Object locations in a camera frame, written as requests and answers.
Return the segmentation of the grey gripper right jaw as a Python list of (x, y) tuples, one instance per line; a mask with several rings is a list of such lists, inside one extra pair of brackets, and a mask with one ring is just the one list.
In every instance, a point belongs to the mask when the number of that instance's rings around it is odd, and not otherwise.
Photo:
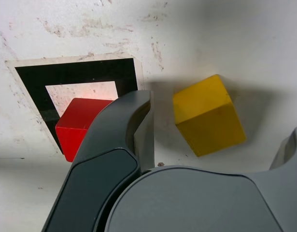
[(279, 167), (223, 174), (156, 168), (117, 199), (107, 232), (297, 232), (297, 128)]

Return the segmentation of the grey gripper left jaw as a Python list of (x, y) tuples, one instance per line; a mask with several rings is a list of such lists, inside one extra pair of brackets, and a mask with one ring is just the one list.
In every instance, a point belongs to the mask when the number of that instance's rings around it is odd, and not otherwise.
[(45, 232), (101, 232), (119, 195), (154, 167), (153, 95), (137, 90), (103, 109), (89, 127)]

